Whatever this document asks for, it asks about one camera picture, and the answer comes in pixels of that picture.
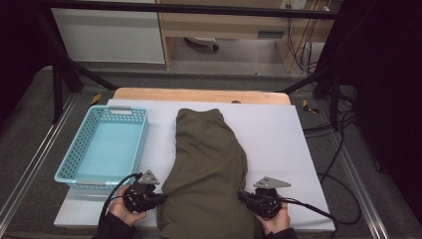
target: blue basket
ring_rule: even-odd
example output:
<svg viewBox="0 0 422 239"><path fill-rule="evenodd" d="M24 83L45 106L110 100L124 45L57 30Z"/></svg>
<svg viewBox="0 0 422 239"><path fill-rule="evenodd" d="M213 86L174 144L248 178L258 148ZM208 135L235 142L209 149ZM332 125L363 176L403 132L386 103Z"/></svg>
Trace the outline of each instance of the blue basket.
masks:
<svg viewBox="0 0 422 239"><path fill-rule="evenodd" d="M146 109L91 107L55 180L78 188L114 188L137 171L147 130Z"/></svg>

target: white cabinet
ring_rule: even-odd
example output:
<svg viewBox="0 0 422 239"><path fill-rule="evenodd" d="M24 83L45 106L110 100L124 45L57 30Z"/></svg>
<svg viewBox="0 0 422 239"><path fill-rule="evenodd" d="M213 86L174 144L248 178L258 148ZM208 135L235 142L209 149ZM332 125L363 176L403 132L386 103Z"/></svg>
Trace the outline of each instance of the white cabinet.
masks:
<svg viewBox="0 0 422 239"><path fill-rule="evenodd" d="M74 61L164 64L156 13L53 9L53 14Z"/></svg>

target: gray floor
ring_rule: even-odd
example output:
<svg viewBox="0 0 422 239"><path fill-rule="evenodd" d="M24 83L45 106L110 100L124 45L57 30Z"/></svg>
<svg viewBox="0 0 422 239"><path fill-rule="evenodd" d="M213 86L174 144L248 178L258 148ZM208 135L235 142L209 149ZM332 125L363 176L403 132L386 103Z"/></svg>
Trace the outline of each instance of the gray floor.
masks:
<svg viewBox="0 0 422 239"><path fill-rule="evenodd" d="M218 89L218 90L256 90L273 92L281 90L302 79L305 74L296 71L286 74L281 59L271 41L219 40L220 50L213 52L211 48L197 46L178 39L170 70L157 69L106 69L100 66L99 75L108 81L124 87L146 88L186 88L186 89ZM103 93L100 104L112 97L113 92L102 90L90 80L84 80L87 87L81 94L69 94L64 88L66 97L76 96L76 103L64 124L62 131L54 141L51 150L44 158L42 165L33 178L26 193L18 198L20 203L14 217L7 226L3 238L12 237L16 233L25 234L21 238L47 238L45 234L89 236L93 230L70 230L53 225L60 202L66 196L68 187L54 181L54 174L66 153L82 118L90 106L96 92ZM303 128L325 122L322 114L304 112L303 99L308 100L311 108L320 109L325 102L316 102L312 98L313 86L309 85L291 94L292 103L297 106ZM345 93L353 95L353 90L342 87ZM22 99L20 109L9 116L0 125L0 205L9 205L9 195L16 190L21 175L25 173L31 159L43 142L52 126L53 93L52 76L49 71L40 72L26 95ZM386 228L389 238L422 238L420 224L416 221L395 184L387 174L375 169L375 160L365 143L360 128L351 124L345 130L344 146L347 149L364 185L373 201L375 209ZM331 135L309 138L308 144L317 172L325 171L336 151L336 144ZM332 175L350 186L343 164L338 160ZM356 215L356 206L351 197L338 184L327 179L322 186L332 215L340 220L349 221ZM0 219L4 219L5 209ZM341 225L337 238L372 238L367 219L361 218L357 224ZM326 235L301 233L301 238L321 238Z"/></svg>

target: person's hand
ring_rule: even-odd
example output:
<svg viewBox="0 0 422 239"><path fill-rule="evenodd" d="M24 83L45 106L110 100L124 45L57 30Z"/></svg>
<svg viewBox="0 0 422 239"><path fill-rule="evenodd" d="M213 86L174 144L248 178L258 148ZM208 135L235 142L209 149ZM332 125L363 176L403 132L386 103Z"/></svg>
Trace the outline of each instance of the person's hand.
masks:
<svg viewBox="0 0 422 239"><path fill-rule="evenodd" d="M124 205L123 198L121 198L127 189L128 186L124 186L118 190L117 196L119 197L109 205L108 212L120 218L120 220L131 227L138 220L145 218L146 212L143 211L139 213L132 213L127 210L126 206Z"/></svg>
<svg viewBox="0 0 422 239"><path fill-rule="evenodd" d="M255 215L263 224L264 232L268 235L270 232L274 234L290 228L290 216L288 214L288 203L282 202L282 209L277 215L271 219L262 218Z"/></svg>

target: sleeve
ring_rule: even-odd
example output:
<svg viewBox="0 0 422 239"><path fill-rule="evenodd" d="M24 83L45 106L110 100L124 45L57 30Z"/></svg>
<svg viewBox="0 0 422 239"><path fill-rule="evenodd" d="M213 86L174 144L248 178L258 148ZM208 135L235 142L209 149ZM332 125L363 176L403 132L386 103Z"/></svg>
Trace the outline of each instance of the sleeve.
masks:
<svg viewBox="0 0 422 239"><path fill-rule="evenodd" d="M289 228L276 234L270 232L264 239L298 239L295 229Z"/></svg>
<svg viewBox="0 0 422 239"><path fill-rule="evenodd" d="M118 217L108 213L102 218L99 228L92 239L131 239L136 232Z"/></svg>

